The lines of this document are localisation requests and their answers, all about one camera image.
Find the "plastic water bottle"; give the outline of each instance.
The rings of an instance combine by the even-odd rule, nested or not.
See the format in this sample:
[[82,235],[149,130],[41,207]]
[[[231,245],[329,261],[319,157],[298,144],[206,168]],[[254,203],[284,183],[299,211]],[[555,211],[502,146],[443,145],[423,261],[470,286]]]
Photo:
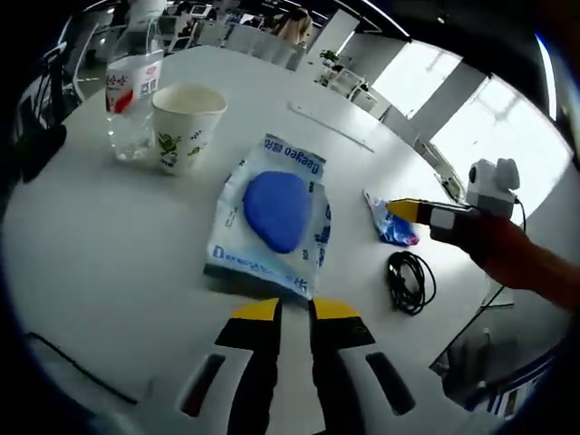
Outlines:
[[107,65],[109,139],[119,160],[144,158],[153,146],[151,97],[163,62],[158,20],[166,0],[138,0]]

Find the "candy wrapper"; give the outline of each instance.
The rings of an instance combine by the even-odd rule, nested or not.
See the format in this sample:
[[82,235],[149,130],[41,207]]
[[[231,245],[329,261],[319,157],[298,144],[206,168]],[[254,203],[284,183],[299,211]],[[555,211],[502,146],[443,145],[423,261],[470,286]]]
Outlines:
[[371,210],[374,226],[379,232],[379,239],[383,243],[391,243],[398,247],[409,247],[419,243],[412,223],[387,210],[388,201],[374,197],[366,191],[363,194]]

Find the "cup rim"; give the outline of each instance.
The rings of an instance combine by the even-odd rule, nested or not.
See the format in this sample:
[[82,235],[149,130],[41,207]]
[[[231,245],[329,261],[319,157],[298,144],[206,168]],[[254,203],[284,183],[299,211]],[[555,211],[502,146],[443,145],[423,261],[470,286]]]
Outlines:
[[[164,92],[167,92],[169,90],[173,90],[177,88],[178,91],[180,92],[184,92],[184,91],[204,91],[204,92],[209,92],[211,94],[213,94],[214,97],[216,97],[218,100],[220,100],[221,106],[222,108],[219,109],[218,111],[197,111],[195,113],[190,113],[190,112],[186,112],[186,111],[175,111],[175,110],[170,110],[167,109],[165,107],[160,107],[159,106],[159,102],[158,99],[160,97],[160,95]],[[226,98],[218,91],[208,88],[206,86],[202,86],[199,84],[191,84],[191,83],[172,83],[169,86],[165,86],[164,88],[159,89],[158,91],[156,91],[153,94],[153,98],[151,100],[151,103],[153,105],[153,107],[159,111],[164,111],[166,113],[172,113],[172,114],[177,114],[177,115],[213,115],[213,114],[218,114],[218,113],[223,113],[226,109],[227,109],[227,100]]]

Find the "bottle label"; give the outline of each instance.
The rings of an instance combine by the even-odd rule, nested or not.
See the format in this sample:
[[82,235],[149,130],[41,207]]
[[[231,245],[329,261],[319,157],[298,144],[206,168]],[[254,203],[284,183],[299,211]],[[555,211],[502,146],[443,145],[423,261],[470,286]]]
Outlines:
[[123,113],[133,102],[154,93],[162,62],[157,61],[137,70],[116,69],[112,64],[107,70],[105,89],[107,112]]

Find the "paper cup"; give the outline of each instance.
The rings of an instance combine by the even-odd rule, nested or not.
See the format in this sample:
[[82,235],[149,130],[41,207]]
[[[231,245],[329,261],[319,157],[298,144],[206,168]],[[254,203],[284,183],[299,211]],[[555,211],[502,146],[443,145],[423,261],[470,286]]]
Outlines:
[[211,140],[226,99],[216,91],[176,83],[153,95],[153,130],[159,165],[170,174],[189,170]]

